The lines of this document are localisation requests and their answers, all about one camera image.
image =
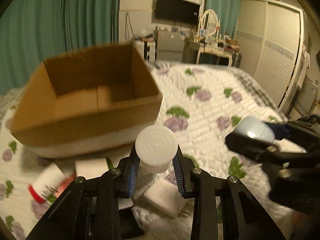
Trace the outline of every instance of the wardrobe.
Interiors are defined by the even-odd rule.
[[[294,88],[303,43],[303,11],[277,0],[241,0],[236,40],[240,68],[281,109]]]

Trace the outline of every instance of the curtain fold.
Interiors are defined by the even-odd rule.
[[[236,36],[240,0],[206,0],[205,9],[212,9],[217,13],[220,20],[219,33],[222,33],[222,36],[225,33],[232,38]]]
[[[118,41],[119,0],[13,0],[0,18],[0,95],[47,57]]]

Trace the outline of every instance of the white lid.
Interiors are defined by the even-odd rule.
[[[140,160],[148,166],[148,171],[151,167],[158,171],[157,167],[171,163],[177,153],[178,143],[169,128],[151,125],[138,134],[135,147]]]

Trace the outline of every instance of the brown box on table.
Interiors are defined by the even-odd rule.
[[[161,101],[133,46],[90,47],[37,67],[11,133],[44,157],[84,154],[133,142],[156,120]]]

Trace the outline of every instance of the flat screen tv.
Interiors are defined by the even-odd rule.
[[[185,0],[157,0],[156,19],[198,24],[200,5]]]

